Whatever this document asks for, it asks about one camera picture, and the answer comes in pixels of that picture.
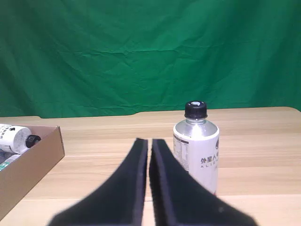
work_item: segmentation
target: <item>black cap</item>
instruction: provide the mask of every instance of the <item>black cap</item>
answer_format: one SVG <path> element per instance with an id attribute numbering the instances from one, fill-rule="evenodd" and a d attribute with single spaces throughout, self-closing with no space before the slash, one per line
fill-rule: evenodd
<path id="1" fill-rule="evenodd" d="M 204 101 L 189 101 L 185 105 L 185 115 L 189 119 L 204 119 L 207 117 L 207 104 Z"/>
<path id="2" fill-rule="evenodd" d="M 38 143 L 40 140 L 41 140 L 41 138 L 37 135 L 29 135 L 25 142 L 26 147 L 31 148 L 36 143 Z"/>

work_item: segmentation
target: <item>wood grain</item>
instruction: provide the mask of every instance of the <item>wood grain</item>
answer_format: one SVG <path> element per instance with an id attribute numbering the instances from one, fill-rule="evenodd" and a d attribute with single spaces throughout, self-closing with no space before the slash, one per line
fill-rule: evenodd
<path id="1" fill-rule="evenodd" d="M 300 225 L 300 112 L 273 107 L 210 110 L 208 115 L 221 130 L 218 196 L 254 216 L 262 226 Z M 1 118 L 1 123 L 60 125 L 66 156 L 0 221 L 0 226 L 46 225 L 55 213 L 101 185 L 123 161 L 136 137 L 150 142 L 164 138 L 172 147 L 172 128 L 182 119 L 183 111 L 90 118 Z M 143 225 L 152 226 L 149 186 L 145 200 Z"/>

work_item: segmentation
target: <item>bottle cap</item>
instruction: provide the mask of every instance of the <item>bottle cap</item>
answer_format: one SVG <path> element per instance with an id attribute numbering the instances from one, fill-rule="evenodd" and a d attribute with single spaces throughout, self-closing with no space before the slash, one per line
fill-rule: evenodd
<path id="1" fill-rule="evenodd" d="M 189 119 L 204 119 L 207 117 L 207 104 L 204 101 L 189 101 L 185 105 L 185 115 Z"/>
<path id="2" fill-rule="evenodd" d="M 31 148 L 36 143 L 38 143 L 40 140 L 41 140 L 41 138 L 37 135 L 29 135 L 25 142 L 26 147 Z"/>

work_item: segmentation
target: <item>green cloth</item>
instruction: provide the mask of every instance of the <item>green cloth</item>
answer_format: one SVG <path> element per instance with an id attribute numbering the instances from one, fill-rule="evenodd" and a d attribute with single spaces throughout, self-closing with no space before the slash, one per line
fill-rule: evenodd
<path id="1" fill-rule="evenodd" d="M 301 110 L 300 0 L 0 5 L 0 116 Z"/>

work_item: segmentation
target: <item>cardboard box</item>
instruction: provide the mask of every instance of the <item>cardboard box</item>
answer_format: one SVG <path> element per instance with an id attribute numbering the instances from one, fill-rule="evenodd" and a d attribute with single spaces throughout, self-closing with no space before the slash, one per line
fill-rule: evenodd
<path id="1" fill-rule="evenodd" d="M 65 156 L 60 127 L 18 126 L 41 141 L 0 171 L 0 220 Z"/>

